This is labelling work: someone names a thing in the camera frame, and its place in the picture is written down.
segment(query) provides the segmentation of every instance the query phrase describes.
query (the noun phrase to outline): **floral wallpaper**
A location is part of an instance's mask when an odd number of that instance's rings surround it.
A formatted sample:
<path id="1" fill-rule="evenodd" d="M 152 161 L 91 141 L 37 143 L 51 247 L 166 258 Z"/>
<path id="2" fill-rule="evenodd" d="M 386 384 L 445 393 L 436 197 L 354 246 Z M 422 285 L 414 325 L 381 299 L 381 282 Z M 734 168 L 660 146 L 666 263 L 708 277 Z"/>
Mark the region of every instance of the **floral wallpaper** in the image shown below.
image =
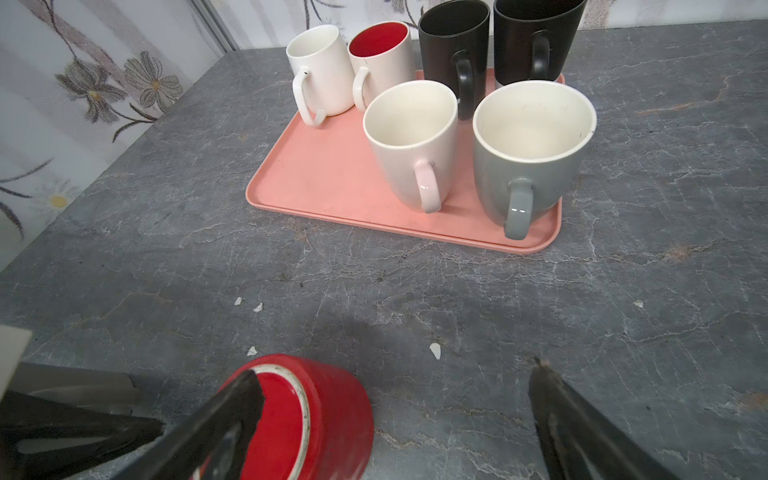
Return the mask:
<path id="1" fill-rule="evenodd" d="M 0 2 L 0 270 L 222 54 L 187 0 Z"/>
<path id="2" fill-rule="evenodd" d="M 315 25 L 337 25 L 349 41 L 366 26 L 400 20 L 412 27 L 447 0 L 206 0 L 240 48 L 283 47 Z M 484 0 L 493 5 L 493 0 Z M 768 18 L 765 0 L 589 0 L 582 28 Z"/>

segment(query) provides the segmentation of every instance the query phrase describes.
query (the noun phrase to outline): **black mug handle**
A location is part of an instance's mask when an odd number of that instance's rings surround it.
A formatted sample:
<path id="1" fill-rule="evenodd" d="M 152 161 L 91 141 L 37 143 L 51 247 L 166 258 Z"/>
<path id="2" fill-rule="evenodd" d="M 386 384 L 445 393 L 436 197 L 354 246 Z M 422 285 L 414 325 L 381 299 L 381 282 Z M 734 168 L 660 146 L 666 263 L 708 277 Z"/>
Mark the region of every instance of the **black mug handle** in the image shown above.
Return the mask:
<path id="1" fill-rule="evenodd" d="M 457 51 L 451 62 L 456 66 L 458 75 L 458 119 L 468 120 L 475 113 L 475 76 L 469 53 L 466 50 Z"/>
<path id="2" fill-rule="evenodd" d="M 540 30 L 533 34 L 533 63 L 531 80 L 548 80 L 549 73 L 549 38 L 547 31 Z"/>

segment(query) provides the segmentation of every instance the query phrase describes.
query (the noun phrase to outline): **countertop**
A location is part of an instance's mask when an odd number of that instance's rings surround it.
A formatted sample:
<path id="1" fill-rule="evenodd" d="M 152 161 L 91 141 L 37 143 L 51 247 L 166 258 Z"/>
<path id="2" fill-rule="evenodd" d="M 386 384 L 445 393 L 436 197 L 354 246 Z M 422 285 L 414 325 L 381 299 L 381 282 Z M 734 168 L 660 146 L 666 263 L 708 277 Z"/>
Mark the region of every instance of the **countertop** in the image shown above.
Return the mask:
<path id="1" fill-rule="evenodd" d="M 251 346 L 347 369 L 366 480 L 547 478 L 534 356 L 682 478 L 761 478 L 768 22 L 580 31 L 564 74 L 598 129 L 541 253 L 252 208 L 296 107 L 282 49 L 238 51 L 0 273 L 0 322 L 27 361 L 131 374 L 171 427 Z"/>

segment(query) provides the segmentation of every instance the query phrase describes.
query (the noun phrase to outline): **mug rim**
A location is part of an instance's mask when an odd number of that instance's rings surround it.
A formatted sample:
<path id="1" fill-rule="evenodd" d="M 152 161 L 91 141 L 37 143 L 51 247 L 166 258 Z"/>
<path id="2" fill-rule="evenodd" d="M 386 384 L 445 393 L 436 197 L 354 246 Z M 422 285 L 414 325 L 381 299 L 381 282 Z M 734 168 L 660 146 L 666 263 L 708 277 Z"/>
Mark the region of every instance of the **mug rim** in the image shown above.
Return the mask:
<path id="1" fill-rule="evenodd" d="M 450 35 L 433 35 L 427 31 L 424 31 L 424 29 L 422 28 L 422 21 L 424 20 L 424 17 L 427 16 L 428 13 L 435 10 L 439 10 L 440 8 L 444 8 L 444 5 L 451 5 L 452 3 L 458 3 L 458 2 L 479 3 L 480 5 L 483 5 L 485 7 L 485 17 L 480 21 L 480 23 L 478 23 L 474 27 L 467 28 L 466 30 L 460 31 L 458 33 L 451 33 Z M 426 35 L 432 38 L 456 38 L 460 35 L 468 34 L 470 31 L 474 31 L 475 29 L 482 27 L 483 24 L 485 24 L 486 22 L 489 22 L 490 17 L 491 17 L 491 8 L 488 7 L 488 4 L 482 0 L 450 0 L 449 2 L 435 5 L 434 7 L 424 12 L 424 15 L 422 15 L 422 17 L 419 19 L 419 23 L 417 24 L 416 29 L 419 30 L 419 36 Z"/>
<path id="2" fill-rule="evenodd" d="M 536 19 L 534 19 L 534 20 L 523 20 L 522 18 L 515 18 L 515 17 L 510 17 L 510 16 L 508 16 L 508 15 L 504 15 L 503 13 L 501 13 L 501 12 L 498 10 L 498 6 L 497 6 L 497 5 L 498 5 L 499 1 L 500 1 L 500 0 L 494 0 L 494 1 L 493 1 L 493 13 L 494 13 L 495 15 L 498 15 L 498 16 L 502 17 L 502 18 L 503 18 L 503 19 L 505 19 L 505 20 L 512 20 L 512 21 L 514 21 L 514 22 L 521 22 L 521 23 L 538 23 L 538 22 L 548 22 L 548 21 L 550 21 L 550 20 L 555 20 L 556 18 L 560 18 L 560 17 L 566 16 L 566 15 L 568 15 L 569 13 L 571 13 L 572 11 L 574 11 L 576 8 L 579 8 L 579 7 L 581 7 L 581 5 L 582 5 L 582 4 L 584 4 L 584 3 L 586 3 L 586 1 L 587 1 L 587 0 L 581 0 L 581 2 L 577 3 L 575 7 L 571 8 L 570 10 L 567 10 L 567 11 L 565 11 L 565 12 L 562 12 L 562 13 L 558 13 L 557 15 L 552 15 L 551 17 L 546 17 L 546 18 L 536 18 Z"/>
<path id="3" fill-rule="evenodd" d="M 385 144 L 384 142 L 376 140 L 373 136 L 371 136 L 370 133 L 368 133 L 368 128 L 366 126 L 366 118 L 368 117 L 368 114 L 372 110 L 371 107 L 373 107 L 373 105 L 377 101 L 379 101 L 379 99 L 384 98 L 385 94 L 387 94 L 387 93 L 389 93 L 391 91 L 394 91 L 394 90 L 398 90 L 400 88 L 405 88 L 408 85 L 417 84 L 417 83 L 420 83 L 420 84 L 421 83 L 423 83 L 423 84 L 433 84 L 433 85 L 436 85 L 436 86 L 440 87 L 442 90 L 447 91 L 447 93 L 450 94 L 450 98 L 453 98 L 453 100 L 454 100 L 453 101 L 453 109 L 452 109 L 452 112 L 451 112 L 451 118 L 448 120 L 448 122 L 445 125 L 442 126 L 442 128 L 440 128 L 440 130 L 437 133 L 435 133 L 434 135 L 432 135 L 429 138 L 426 138 L 425 140 L 416 142 L 414 144 L 390 145 L 390 144 Z M 362 116 L 362 131 L 365 132 L 366 137 L 368 137 L 369 141 L 373 142 L 374 144 L 378 145 L 379 147 L 386 148 L 386 149 L 389 149 L 389 150 L 411 150 L 413 148 L 417 148 L 417 147 L 421 147 L 423 145 L 426 145 L 427 143 L 435 140 L 437 137 L 440 137 L 441 135 L 443 135 L 451 127 L 451 125 L 453 125 L 454 120 L 457 117 L 458 117 L 458 101 L 456 100 L 456 96 L 453 93 L 453 90 L 451 90 L 451 88 L 448 85 L 442 84 L 439 81 L 434 81 L 434 80 L 411 80 L 411 81 L 403 82 L 401 84 L 397 84 L 394 87 L 387 88 L 381 94 L 379 94 L 379 96 L 377 96 L 376 98 L 373 99 L 373 101 L 368 105 L 368 108 L 366 108 L 366 113 L 363 114 L 363 116 Z"/>
<path id="4" fill-rule="evenodd" d="M 543 157 L 543 158 L 521 158 L 521 157 L 515 157 L 513 155 L 508 155 L 505 153 L 502 153 L 501 151 L 493 148 L 491 145 L 488 144 L 487 141 L 480 135 L 480 132 L 478 132 L 478 112 L 481 111 L 483 104 L 488 101 L 488 99 L 492 98 L 496 92 L 505 91 L 505 90 L 511 90 L 512 88 L 519 88 L 519 86 L 525 86 L 529 84 L 545 84 L 545 85 L 553 85 L 554 88 L 565 88 L 571 93 L 576 94 L 577 97 L 579 97 L 584 103 L 587 104 L 589 107 L 590 112 L 590 119 L 591 119 L 591 126 L 590 131 L 588 134 L 584 136 L 584 138 L 581 139 L 579 143 L 577 143 L 575 146 L 571 147 L 570 149 L 566 150 L 565 152 L 557 155 L 552 155 L 550 157 Z M 491 94 L 486 95 L 485 98 L 482 99 L 480 104 L 475 109 L 475 115 L 472 117 L 472 132 L 475 134 L 475 139 L 480 142 L 480 145 L 487 151 L 494 154 L 496 157 L 502 158 L 507 161 L 514 161 L 521 164 L 546 164 L 548 162 L 557 161 L 562 158 L 570 157 L 572 154 L 576 153 L 577 151 L 584 148 L 584 146 L 589 142 L 589 140 L 592 139 L 594 136 L 595 130 L 597 130 L 598 127 L 598 113 L 594 110 L 594 105 L 591 101 L 589 101 L 589 98 L 587 98 L 587 95 L 581 93 L 580 91 L 576 90 L 575 88 L 557 83 L 556 81 L 549 81 L 549 80 L 523 80 L 523 81 L 516 81 L 515 83 L 511 83 L 509 85 L 505 85 L 501 88 L 498 88 L 491 92 Z"/>
<path id="5" fill-rule="evenodd" d="M 355 54 L 353 54 L 353 53 L 352 53 L 352 50 L 350 50 L 350 49 L 349 49 L 349 47 L 351 47 L 351 46 L 352 46 L 352 42 L 353 42 L 353 41 L 355 41 L 355 38 L 358 38 L 358 37 L 359 37 L 359 36 L 360 36 L 360 35 L 361 35 L 363 32 L 365 32 L 365 31 L 368 31 L 368 30 L 370 30 L 370 29 L 371 29 L 371 28 L 373 28 L 373 27 L 378 27 L 379 25 L 384 25 L 384 24 L 387 24 L 387 23 L 397 23 L 397 24 L 400 24 L 400 25 L 402 25 L 403 27 L 406 27 L 406 36 L 405 36 L 405 37 L 403 37 L 403 38 L 402 38 L 402 39 L 401 39 L 401 40 L 400 40 L 400 41 L 397 43 L 397 45 L 395 45 L 394 47 L 390 48 L 389 50 L 383 51 L 383 52 L 381 52 L 381 53 L 377 53 L 376 55 L 369 55 L 369 56 L 367 56 L 367 57 L 359 57 L 358 55 L 355 55 Z M 354 37 L 352 37 L 352 40 L 350 40 L 350 41 L 349 41 L 349 44 L 346 46 L 346 51 L 347 51 L 347 53 L 349 53 L 349 56 L 350 56 L 350 57 L 353 57 L 353 58 L 360 58 L 361 60 L 362 60 L 362 59 L 364 59 L 364 58 L 378 58 L 378 57 L 380 57 L 380 56 L 382 56 L 382 55 L 384 55 L 384 54 L 390 53 L 390 52 L 391 52 L 392 50 L 394 50 L 395 48 L 398 48 L 400 45 L 402 45 L 402 43 L 403 43 L 404 41 L 406 41 L 408 38 L 410 38 L 410 36 L 411 36 L 411 29 L 410 29 L 410 28 L 408 28 L 408 25 L 406 25 L 406 24 L 405 24 L 405 22 L 401 22 L 401 21 L 399 21 L 399 20 L 385 20 L 384 22 L 379 22 L 379 23 L 375 23 L 375 24 L 373 24 L 373 25 L 368 25 L 368 26 L 367 26 L 367 27 L 365 27 L 363 30 L 361 30 L 361 31 L 358 31 L 358 32 L 357 32 L 357 34 L 356 34 Z"/>
<path id="6" fill-rule="evenodd" d="M 310 32 L 312 32 L 312 31 L 323 30 L 323 29 L 327 30 L 328 28 L 332 28 L 333 30 L 336 31 L 336 36 L 333 37 L 333 40 L 331 40 L 328 45 L 322 47 L 318 51 L 313 51 L 312 53 L 310 53 L 308 55 L 291 55 L 290 54 L 291 46 L 293 45 L 293 43 L 295 41 L 299 40 L 299 38 L 302 38 L 304 35 L 309 35 Z M 312 55 L 317 55 L 317 54 L 327 50 L 328 48 L 330 48 L 331 45 L 333 45 L 333 42 L 335 42 L 339 38 L 340 35 L 341 35 L 341 31 L 339 30 L 339 27 L 337 27 L 335 25 L 330 25 L 330 24 L 317 25 L 316 27 L 312 27 L 309 30 L 302 31 L 297 36 L 293 37 L 293 40 L 288 42 L 288 45 L 286 46 L 286 55 L 287 55 L 288 58 L 308 58 L 308 57 L 311 57 Z"/>

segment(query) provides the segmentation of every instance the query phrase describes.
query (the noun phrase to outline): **pink tray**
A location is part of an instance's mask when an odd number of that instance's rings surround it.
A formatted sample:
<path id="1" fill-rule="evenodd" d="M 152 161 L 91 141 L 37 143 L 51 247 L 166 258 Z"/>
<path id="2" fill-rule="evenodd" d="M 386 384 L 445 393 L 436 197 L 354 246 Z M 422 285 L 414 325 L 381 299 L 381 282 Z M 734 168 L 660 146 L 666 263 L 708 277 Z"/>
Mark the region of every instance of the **pink tray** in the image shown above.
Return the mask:
<path id="1" fill-rule="evenodd" d="M 493 69 L 486 92 L 495 87 Z M 435 214 L 410 210 L 395 198 L 362 131 L 362 113 L 352 107 L 328 117 L 321 128 L 297 113 L 246 188 L 257 208 L 373 228 L 414 237 L 509 253 L 534 253 L 560 232 L 562 199 L 536 220 L 524 240 L 509 240 L 483 212 L 472 169 L 472 123 L 458 126 L 456 180 Z"/>

